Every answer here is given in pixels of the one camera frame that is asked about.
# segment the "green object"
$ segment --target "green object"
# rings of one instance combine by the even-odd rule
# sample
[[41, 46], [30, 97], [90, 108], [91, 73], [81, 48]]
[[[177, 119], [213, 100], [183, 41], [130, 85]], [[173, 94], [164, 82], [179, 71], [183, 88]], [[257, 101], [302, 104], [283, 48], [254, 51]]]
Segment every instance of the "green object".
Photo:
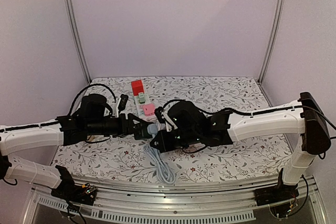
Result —
[[138, 94], [138, 98], [139, 98], [139, 103], [140, 103], [140, 104], [143, 104], [143, 103], [146, 102], [145, 94], [144, 94], [143, 92], [140, 92], [140, 93]]

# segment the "enclosure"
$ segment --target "enclosure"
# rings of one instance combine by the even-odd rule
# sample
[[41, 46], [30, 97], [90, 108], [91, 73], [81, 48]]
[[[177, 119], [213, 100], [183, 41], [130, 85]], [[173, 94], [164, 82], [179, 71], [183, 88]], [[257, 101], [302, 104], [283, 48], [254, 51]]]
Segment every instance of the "enclosure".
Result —
[[[1, 3], [0, 125], [65, 115], [75, 95], [90, 83], [106, 84], [118, 97], [128, 94], [125, 113], [136, 114], [135, 80], [142, 80], [155, 107], [186, 99], [209, 111], [266, 109], [308, 91], [336, 122], [335, 0]], [[86, 95], [90, 93], [103, 94], [113, 104], [102, 87], [88, 89]], [[258, 136], [195, 154], [164, 153], [163, 160], [176, 173], [173, 185], [158, 181], [156, 167], [143, 151], [146, 141], [132, 136], [18, 155], [64, 166], [77, 183], [97, 185], [95, 205], [81, 207], [88, 223], [277, 223], [268, 207], [256, 205], [251, 188], [277, 182], [297, 138]], [[334, 150], [332, 143], [324, 160], [314, 160], [306, 173], [308, 203], [285, 223], [336, 223]], [[298, 188], [302, 204], [307, 191], [303, 180]], [[0, 195], [2, 224], [68, 222], [66, 204], [52, 198], [48, 188], [1, 182]], [[74, 220], [82, 221], [78, 216]]]

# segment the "pink object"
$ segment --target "pink object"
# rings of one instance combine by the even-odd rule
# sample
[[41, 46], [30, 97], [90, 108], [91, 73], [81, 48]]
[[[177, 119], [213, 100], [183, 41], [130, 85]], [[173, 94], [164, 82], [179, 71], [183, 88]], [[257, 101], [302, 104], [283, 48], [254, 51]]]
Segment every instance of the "pink object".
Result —
[[154, 115], [155, 105], [153, 103], [146, 104], [142, 106], [142, 109], [143, 109], [143, 113], [145, 114], [145, 116]]

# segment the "vertical metal post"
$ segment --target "vertical metal post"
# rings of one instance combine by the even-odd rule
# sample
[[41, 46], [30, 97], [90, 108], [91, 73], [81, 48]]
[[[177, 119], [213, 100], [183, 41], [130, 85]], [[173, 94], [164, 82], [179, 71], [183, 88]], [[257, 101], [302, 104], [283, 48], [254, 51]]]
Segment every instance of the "vertical metal post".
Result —
[[71, 32], [72, 32], [72, 36], [73, 36], [73, 40], [75, 42], [75, 46], [76, 46], [76, 51], [77, 51], [77, 55], [78, 55], [78, 59], [80, 62], [80, 66], [82, 68], [85, 80], [87, 83], [91, 82], [91, 76], [90, 76], [90, 72], [88, 69], [88, 65], [84, 56], [84, 52], [83, 52], [83, 48], [80, 42], [80, 37], [79, 37], [79, 33], [78, 33], [78, 28], [77, 28], [77, 23], [76, 23], [76, 19], [75, 19], [75, 13], [74, 13], [74, 7], [72, 5], [72, 0], [64, 0], [65, 1], [65, 6], [67, 9], [67, 13], [68, 13], [68, 17], [69, 17], [69, 23], [70, 23], [70, 28], [71, 28]]
[[259, 78], [257, 81], [259, 84], [262, 84], [262, 82], [265, 79], [265, 75], [267, 72], [267, 68], [269, 65], [269, 61], [270, 61], [270, 58], [273, 52], [274, 44], [276, 41], [278, 29], [279, 29], [280, 18], [281, 18], [282, 8], [284, 6], [284, 1], [285, 0], [277, 0], [277, 7], [276, 7], [274, 20], [273, 20], [273, 26], [272, 26], [271, 34], [269, 37], [269, 41], [268, 41], [268, 45], [267, 45], [267, 49], [265, 53], [265, 58], [262, 63], [261, 71], [260, 71]]

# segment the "floral tablecloth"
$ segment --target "floral tablecloth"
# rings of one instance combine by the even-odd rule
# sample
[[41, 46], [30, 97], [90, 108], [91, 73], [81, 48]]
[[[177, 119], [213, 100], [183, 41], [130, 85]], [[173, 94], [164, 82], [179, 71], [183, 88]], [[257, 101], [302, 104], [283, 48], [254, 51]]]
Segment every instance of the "floral tablecloth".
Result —
[[[129, 95], [124, 113], [136, 114], [131, 81], [141, 79], [156, 107], [170, 99], [193, 101], [208, 111], [218, 111], [229, 106], [239, 110], [268, 107], [253, 78], [233, 77], [121, 77], [97, 78], [92, 83], [104, 83], [116, 96]], [[88, 93], [100, 93], [113, 103], [112, 95], [103, 87], [92, 87]], [[143, 151], [146, 141], [136, 141], [131, 136], [112, 138], [104, 143], [79, 143], [59, 147], [54, 164], [65, 166], [79, 176], [158, 183], [155, 166]], [[176, 150], [162, 154], [163, 159], [176, 172], [176, 184], [220, 182], [265, 175], [280, 170], [290, 155], [283, 135], [254, 137], [234, 145], [208, 147], [186, 154]]]

